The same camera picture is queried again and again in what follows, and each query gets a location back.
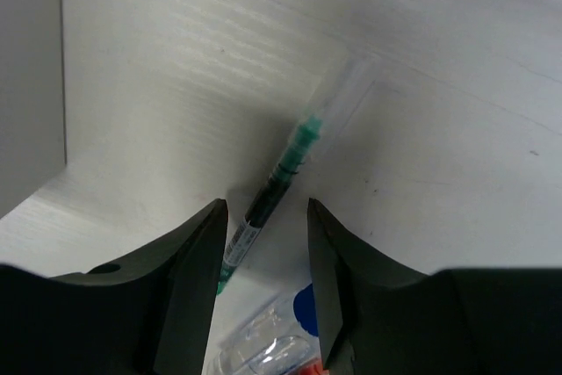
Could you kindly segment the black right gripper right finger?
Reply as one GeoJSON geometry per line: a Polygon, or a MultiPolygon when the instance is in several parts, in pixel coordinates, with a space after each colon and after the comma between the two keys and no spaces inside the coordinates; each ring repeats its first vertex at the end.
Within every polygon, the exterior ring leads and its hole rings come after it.
{"type": "Polygon", "coordinates": [[[561,271],[426,275],[307,208],[321,358],[332,374],[558,374],[561,271]]]}

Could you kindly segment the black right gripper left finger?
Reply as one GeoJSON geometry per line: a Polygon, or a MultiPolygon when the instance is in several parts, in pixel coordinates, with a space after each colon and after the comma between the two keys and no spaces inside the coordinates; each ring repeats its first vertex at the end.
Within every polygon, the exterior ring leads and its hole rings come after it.
{"type": "Polygon", "coordinates": [[[227,235],[215,199],[86,273],[1,268],[4,374],[199,374],[227,235]]]}

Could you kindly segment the red orange pen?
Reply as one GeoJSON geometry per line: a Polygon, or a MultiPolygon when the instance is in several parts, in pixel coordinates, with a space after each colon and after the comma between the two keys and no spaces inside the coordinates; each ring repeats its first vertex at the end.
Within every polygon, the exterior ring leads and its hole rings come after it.
{"type": "Polygon", "coordinates": [[[299,375],[328,375],[329,371],[326,371],[320,361],[310,363],[306,367],[299,370],[299,375]]]}

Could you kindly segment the clear spray bottle blue cap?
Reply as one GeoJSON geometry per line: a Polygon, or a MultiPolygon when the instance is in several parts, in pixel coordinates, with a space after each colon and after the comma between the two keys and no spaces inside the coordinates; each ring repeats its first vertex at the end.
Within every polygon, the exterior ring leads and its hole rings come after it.
{"type": "Polygon", "coordinates": [[[291,374],[320,357],[313,287],[284,293],[220,345],[209,374],[291,374]]]}

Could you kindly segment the green pen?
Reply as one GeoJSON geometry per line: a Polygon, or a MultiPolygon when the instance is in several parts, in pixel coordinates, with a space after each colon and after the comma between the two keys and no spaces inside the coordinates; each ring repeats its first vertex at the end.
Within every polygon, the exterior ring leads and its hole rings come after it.
{"type": "Polygon", "coordinates": [[[276,166],[255,195],[234,235],[227,242],[220,269],[218,295],[224,291],[229,279],[288,191],[293,178],[298,175],[312,146],[321,137],[322,125],[322,120],[314,115],[297,125],[276,166]]]}

